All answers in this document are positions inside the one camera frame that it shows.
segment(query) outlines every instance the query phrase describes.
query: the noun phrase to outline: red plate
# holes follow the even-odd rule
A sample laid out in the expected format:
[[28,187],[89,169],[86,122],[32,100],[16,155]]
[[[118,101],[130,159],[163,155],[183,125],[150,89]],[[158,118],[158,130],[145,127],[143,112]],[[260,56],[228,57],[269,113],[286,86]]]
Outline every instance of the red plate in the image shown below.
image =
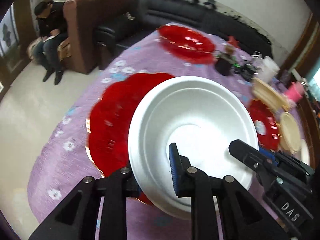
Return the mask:
[[213,63],[215,45],[201,33],[177,25],[159,29],[162,46],[176,57],[193,64]]
[[127,165],[132,116],[143,97],[156,85],[173,78],[167,73],[137,73],[110,85],[90,114],[88,148],[105,176]]
[[260,100],[252,100],[248,112],[256,128],[259,143],[267,150],[278,150],[279,129],[269,108]]

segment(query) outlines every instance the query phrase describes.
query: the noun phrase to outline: pink cup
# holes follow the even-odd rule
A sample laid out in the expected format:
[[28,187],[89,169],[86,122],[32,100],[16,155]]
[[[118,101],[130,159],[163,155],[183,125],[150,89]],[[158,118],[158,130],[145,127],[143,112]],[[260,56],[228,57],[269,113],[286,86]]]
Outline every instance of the pink cup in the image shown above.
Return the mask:
[[292,85],[284,93],[284,95],[287,96],[288,99],[291,99],[293,102],[297,103],[302,98],[301,94],[304,93],[303,86],[302,89],[300,86],[292,82]]

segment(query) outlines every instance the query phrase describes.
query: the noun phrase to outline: purple tablecloth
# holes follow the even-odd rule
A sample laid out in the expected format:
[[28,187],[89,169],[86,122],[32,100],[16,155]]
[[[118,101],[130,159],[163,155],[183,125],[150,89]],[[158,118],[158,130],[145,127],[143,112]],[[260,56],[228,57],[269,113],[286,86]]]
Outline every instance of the purple tablecloth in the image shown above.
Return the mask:
[[[223,50],[223,39],[205,35],[215,43],[217,51]],[[39,222],[44,220],[83,177],[101,177],[85,151],[85,119],[110,84],[122,81],[133,73],[167,72],[174,76],[201,76],[216,81],[235,94],[245,106],[252,99],[251,84],[241,76],[225,77],[217,73],[212,65],[184,62],[165,51],[159,41],[158,33],[155,31],[124,51],[87,88],[53,131],[33,166],[27,188],[31,210]],[[240,55],[250,59],[250,55],[237,49],[236,56],[241,61]],[[296,109],[291,113],[302,131]],[[256,179],[253,180],[249,191],[261,201],[263,188]],[[191,237],[189,221],[173,218],[156,207],[144,205],[133,199],[127,200],[127,226],[129,240],[178,240]]]

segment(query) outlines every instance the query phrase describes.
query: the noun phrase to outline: man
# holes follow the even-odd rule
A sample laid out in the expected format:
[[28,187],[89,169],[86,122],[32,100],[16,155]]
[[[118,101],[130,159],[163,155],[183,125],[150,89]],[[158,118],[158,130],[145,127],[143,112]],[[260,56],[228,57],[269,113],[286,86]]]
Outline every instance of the man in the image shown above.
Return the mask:
[[68,26],[62,11],[63,4],[64,2],[41,2],[35,7],[42,41],[35,47],[33,56],[47,70],[43,82],[56,73],[55,85],[60,83],[63,75],[57,48],[68,37]]

